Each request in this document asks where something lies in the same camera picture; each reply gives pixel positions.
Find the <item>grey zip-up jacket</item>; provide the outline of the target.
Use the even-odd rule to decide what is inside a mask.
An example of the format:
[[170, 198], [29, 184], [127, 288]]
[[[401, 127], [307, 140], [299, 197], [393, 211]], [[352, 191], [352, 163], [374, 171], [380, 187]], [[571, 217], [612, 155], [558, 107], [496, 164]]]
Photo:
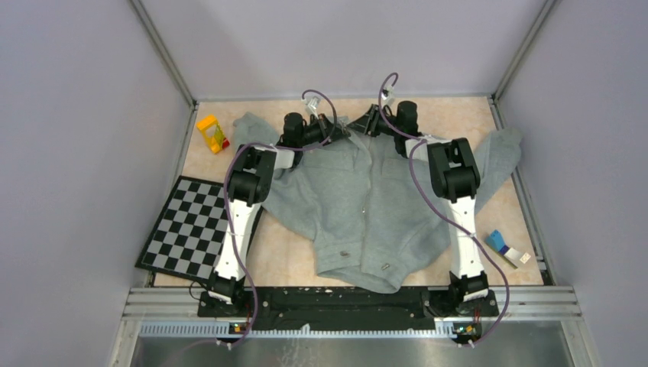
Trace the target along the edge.
[[[251, 113], [234, 126], [238, 147], [273, 145], [282, 135]], [[450, 225], [433, 212], [447, 215], [449, 205], [434, 194], [428, 164], [410, 166], [392, 136], [349, 131], [304, 152], [295, 168], [275, 171], [261, 208], [311, 241], [318, 276], [392, 294], [450, 248]], [[471, 148], [481, 176], [475, 215], [513, 173], [521, 140], [506, 128]]]

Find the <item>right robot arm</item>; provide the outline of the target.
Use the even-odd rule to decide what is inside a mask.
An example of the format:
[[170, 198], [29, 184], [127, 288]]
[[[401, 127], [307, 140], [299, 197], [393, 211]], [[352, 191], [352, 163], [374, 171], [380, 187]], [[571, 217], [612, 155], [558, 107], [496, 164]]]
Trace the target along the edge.
[[490, 292], [481, 261], [483, 246], [476, 236], [475, 207], [481, 176], [471, 146], [466, 138], [448, 140], [422, 133], [415, 102], [400, 102], [394, 115], [386, 115], [388, 110], [372, 105], [347, 128], [371, 137], [390, 135], [397, 153], [407, 158], [410, 166], [415, 161], [428, 164], [434, 194], [449, 205], [447, 215], [433, 209], [450, 225], [448, 304], [454, 313], [468, 315]]

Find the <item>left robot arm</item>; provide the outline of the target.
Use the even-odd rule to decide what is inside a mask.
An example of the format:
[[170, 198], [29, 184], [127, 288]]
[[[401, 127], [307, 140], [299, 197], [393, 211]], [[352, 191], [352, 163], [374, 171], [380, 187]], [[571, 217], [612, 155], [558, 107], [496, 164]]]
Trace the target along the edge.
[[306, 122], [301, 114], [291, 112], [284, 117], [283, 134], [277, 143], [255, 141], [239, 147], [224, 183], [226, 234], [206, 291], [225, 315], [235, 316], [244, 309], [244, 283], [248, 274], [245, 259], [274, 172], [293, 169], [304, 152], [347, 136], [336, 113], [332, 119], [324, 114], [311, 115]]

